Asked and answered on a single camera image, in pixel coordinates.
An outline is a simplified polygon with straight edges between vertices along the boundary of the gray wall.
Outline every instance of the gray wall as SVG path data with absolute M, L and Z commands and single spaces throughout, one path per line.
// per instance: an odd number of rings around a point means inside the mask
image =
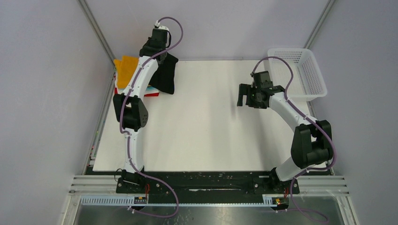
M 112 64 L 76 0 L 0 3 L 0 224 L 53 225 Z
M 87 0 L 115 56 L 137 56 L 163 16 L 178 19 L 182 60 L 260 59 L 272 47 L 303 47 L 327 0 Z M 178 25 L 164 21 L 172 43 Z
M 338 174 L 361 224 L 396 224 L 398 1 L 338 1 L 312 51 L 328 95 L 315 100 L 332 124 Z

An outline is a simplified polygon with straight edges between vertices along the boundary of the white laundry basket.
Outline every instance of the white laundry basket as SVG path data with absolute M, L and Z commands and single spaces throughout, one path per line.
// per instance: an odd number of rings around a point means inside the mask
M 271 48 L 268 56 L 277 56 L 288 62 L 294 78 L 288 89 L 288 96 L 298 101 L 311 101 L 325 96 L 325 82 L 316 63 L 314 54 L 304 48 Z M 278 59 L 269 59 L 270 76 L 274 85 L 286 87 L 291 74 L 287 66 Z

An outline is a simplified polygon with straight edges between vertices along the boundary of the gray floor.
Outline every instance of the gray floor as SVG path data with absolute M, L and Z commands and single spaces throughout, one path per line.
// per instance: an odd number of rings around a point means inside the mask
M 295 198 L 301 208 L 319 210 L 330 219 L 330 225 L 344 224 L 338 204 L 333 197 Z M 262 207 L 180 207 L 173 218 L 162 219 L 132 214 L 127 207 L 81 205 L 75 221 L 76 225 L 283 225 L 314 224 L 299 212 L 275 213 Z M 171 214 L 174 208 L 146 207 L 146 212 Z

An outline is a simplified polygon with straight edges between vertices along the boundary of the cable connector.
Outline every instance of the cable connector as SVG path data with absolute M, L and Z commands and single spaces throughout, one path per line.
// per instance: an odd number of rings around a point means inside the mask
M 155 28 L 159 28 L 160 25 L 161 25 L 161 23 L 159 22 L 159 20 L 157 20 L 157 21 L 155 22 Z

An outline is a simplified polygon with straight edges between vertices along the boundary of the purple cable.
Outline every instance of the purple cable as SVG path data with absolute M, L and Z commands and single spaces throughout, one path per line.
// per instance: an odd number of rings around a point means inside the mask
M 141 175 L 141 176 L 143 176 L 143 177 L 146 177 L 146 178 L 149 178 L 149 179 L 152 179 L 152 180 L 156 180 L 156 181 L 158 181 L 158 182 L 164 184 L 168 189 L 170 189 L 170 191 L 173 193 L 174 197 L 176 198 L 176 210 L 175 210 L 174 213 L 171 214 L 171 215 L 162 216 L 162 215 L 157 215 L 157 214 L 152 214 L 152 213 L 147 213 L 147 212 L 141 212 L 141 211 L 135 211 L 135 210 L 133 210 L 133 212 L 137 212 L 137 213 L 144 214 L 144 215 L 148 215 L 148 216 L 152 216 L 152 217 L 158 217 L 158 218 L 170 218 L 170 217 L 173 217 L 173 216 L 175 216 L 175 215 L 177 214 L 178 209 L 179 209 L 179 207 L 180 207 L 180 206 L 179 206 L 179 201 L 178 201 L 177 194 L 175 193 L 175 191 L 173 190 L 173 188 L 171 188 L 171 186 L 170 186 L 168 183 L 162 181 L 162 180 L 159 179 L 159 178 L 146 175 L 146 174 L 142 173 L 141 171 L 139 171 L 139 170 L 134 166 L 134 164 L 133 164 L 133 162 L 132 162 L 132 160 L 131 160 L 131 155 L 130 155 L 130 132 L 127 131 L 127 130 L 123 130 L 122 124 L 123 124 L 124 108 L 126 107 L 127 98 L 130 96 L 131 92 L 133 91 L 134 84 L 136 83 L 136 80 L 137 80 L 139 74 L 141 73 L 142 68 L 143 68 L 150 60 L 156 58 L 158 55 L 161 55 L 161 54 L 163 54 L 163 53 L 165 53 L 165 52 L 167 52 L 167 51 L 173 49 L 174 47 L 176 47 L 176 46 L 181 42 L 181 40 L 183 39 L 184 30 L 183 30 L 183 27 L 181 26 L 180 22 L 179 22 L 178 20 L 174 19 L 173 17 L 169 17 L 169 16 L 166 16 L 166 17 L 161 18 L 160 20 L 158 20 L 158 22 L 160 22 L 160 21 L 162 21 L 162 20 L 164 20 L 164 19 L 173 20 L 173 21 L 175 21 L 175 22 L 178 24 L 178 26 L 180 26 L 180 29 L 181 29 L 181 37 L 180 37 L 180 39 L 177 41 L 177 43 L 175 43 L 173 46 L 171 46 L 170 48 L 165 49 L 165 50 L 163 50 L 163 51 L 161 51 L 161 52 L 156 53 L 155 55 L 153 55 L 153 56 L 151 56 L 150 58 L 148 58 L 148 59 L 142 64 L 141 68 L 137 71 L 137 74 L 134 76 L 134 79 L 133 79 L 133 82 L 132 82 L 132 84 L 131 84 L 131 88 L 129 89 L 129 92 L 127 93 L 126 97 L 125 97 L 124 100 L 123 100 L 122 109 L 121 109 L 121 112 L 120 112 L 120 119 L 119 119 L 119 121 L 120 121 L 120 123 L 119 123 L 120 133 L 122 133 L 122 134 L 127 134 L 127 135 L 128 135 L 128 137 L 127 137 L 127 156 L 128 156 L 128 158 L 129 158 L 130 165 L 133 167 L 133 169 L 134 169 L 139 175 Z
M 289 82 L 288 82 L 287 85 L 286 85 L 286 89 L 285 89 L 285 92 L 284 92 L 284 97 L 285 97 L 287 103 L 288 103 L 298 114 L 300 114 L 300 115 L 301 115 L 303 118 L 305 118 L 308 122 L 310 122 L 312 125 L 314 125 L 314 126 L 325 136 L 325 138 L 328 140 L 330 146 L 332 147 L 333 159 L 332 159 L 332 162 L 330 163 L 330 165 L 326 166 L 325 168 L 309 168 L 308 170 L 321 170 L 321 171 L 323 171 L 323 170 L 328 170 L 328 169 L 332 168 L 332 167 L 334 166 L 334 164 L 336 163 L 336 158 L 337 158 L 336 147 L 335 147 L 334 143 L 332 142 L 332 139 L 329 137 L 329 135 L 328 135 L 318 124 L 315 123 L 315 121 L 313 121 L 312 119 L 308 118 L 308 117 L 307 117 L 297 106 L 295 106 L 295 105 L 293 104 L 293 102 L 291 102 L 291 101 L 288 99 L 288 97 L 287 97 L 287 90 L 288 90 L 288 88 L 289 88 L 291 82 L 293 81 L 293 70 L 291 69 L 291 67 L 289 66 L 289 64 L 288 64 L 285 60 L 283 60 L 282 58 L 279 58 L 279 57 L 276 57 L 276 56 L 268 56 L 268 57 L 265 57 L 265 58 L 261 59 L 261 60 L 256 64 L 256 66 L 254 67 L 254 69 L 253 69 L 253 71 L 252 71 L 252 74 L 255 73 L 257 67 L 259 66 L 259 64 L 260 64 L 262 61 L 268 60 L 268 59 L 277 59 L 277 60 L 280 60 L 280 61 L 282 61 L 282 62 L 289 68 L 291 77 L 290 77 Z M 293 190 L 293 183 L 294 183 L 294 181 L 297 179 L 297 177 L 303 175 L 304 173 L 306 173 L 306 171 L 307 171 L 307 170 L 304 170 L 304 171 L 300 172 L 299 174 L 297 174 L 296 176 L 294 176 L 293 179 L 291 179 L 290 190 Z M 291 201 L 293 202 L 294 206 L 296 206 L 296 209 L 291 209 L 291 210 L 289 210 L 289 211 L 299 211 L 299 212 L 301 212 L 301 214 L 303 214 L 305 217 L 307 217 L 308 219 L 310 219 L 310 220 L 312 220 L 312 221 L 315 221 L 315 222 L 324 223 L 324 224 L 329 223 L 329 218 L 328 218 L 327 216 L 325 216 L 323 213 L 319 212 L 319 211 L 316 211 L 316 210 L 307 210 L 307 209 L 300 209 L 300 207 L 297 206 L 296 202 L 295 202 L 294 199 L 293 199 L 293 193 L 292 193 L 292 191 L 290 192 L 290 198 L 291 198 Z M 309 212 L 316 213 L 316 214 L 318 214 L 318 215 L 324 217 L 326 220 L 317 220 L 317 219 L 314 219 L 314 218 L 310 217 L 309 215 L 307 215 L 304 211 L 309 211 Z

